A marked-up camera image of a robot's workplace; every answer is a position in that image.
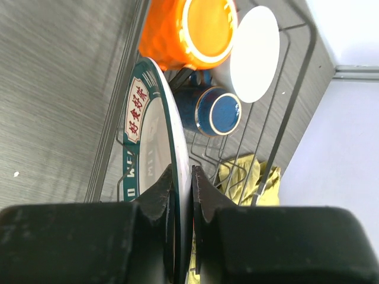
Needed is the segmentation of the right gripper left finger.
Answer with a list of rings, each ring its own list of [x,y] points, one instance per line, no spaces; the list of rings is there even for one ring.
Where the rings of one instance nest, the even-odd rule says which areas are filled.
[[[132,202],[1,211],[2,283],[172,283],[172,168]]]

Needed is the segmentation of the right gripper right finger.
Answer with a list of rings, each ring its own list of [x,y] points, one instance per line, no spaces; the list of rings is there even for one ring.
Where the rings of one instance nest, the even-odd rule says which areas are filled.
[[[195,271],[202,283],[377,283],[357,218],[336,207],[238,206],[192,169]]]

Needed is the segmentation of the green rimmed white plate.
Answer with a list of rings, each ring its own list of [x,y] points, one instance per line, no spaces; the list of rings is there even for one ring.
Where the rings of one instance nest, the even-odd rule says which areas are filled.
[[[184,130],[169,84],[158,64],[141,57],[126,94],[123,199],[143,195],[170,166],[174,186],[174,281],[185,283],[191,255],[191,169]]]

